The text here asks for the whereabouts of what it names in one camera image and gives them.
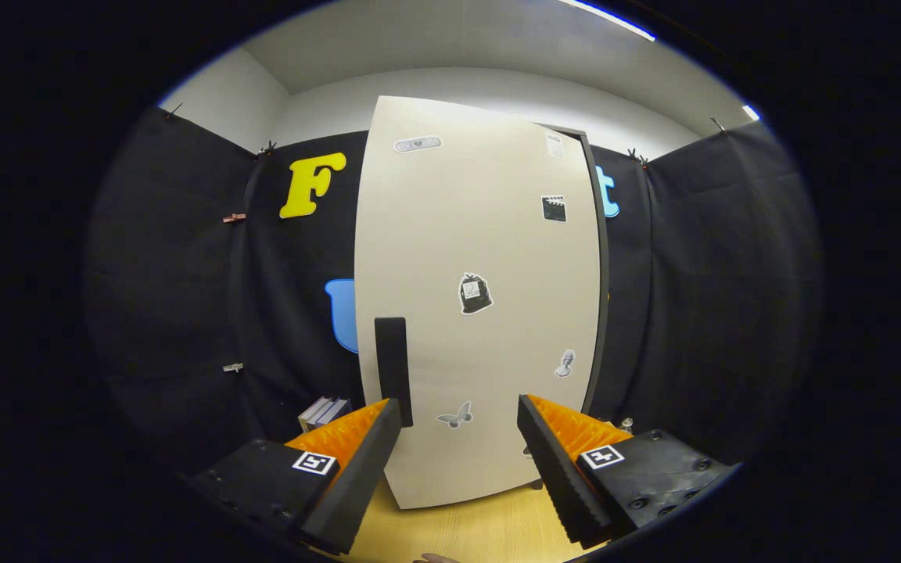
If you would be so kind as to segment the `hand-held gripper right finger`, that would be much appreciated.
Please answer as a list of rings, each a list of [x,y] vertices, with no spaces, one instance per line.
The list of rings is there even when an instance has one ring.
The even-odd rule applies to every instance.
[[[530,393],[519,396],[516,427],[566,537],[582,548],[635,537],[737,471],[666,430],[633,435]]]

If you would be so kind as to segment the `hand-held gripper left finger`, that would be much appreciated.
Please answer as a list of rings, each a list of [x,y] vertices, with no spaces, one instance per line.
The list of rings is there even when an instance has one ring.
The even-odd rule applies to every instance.
[[[347,554],[402,428],[385,398],[285,443],[255,439],[186,482],[268,540]]]

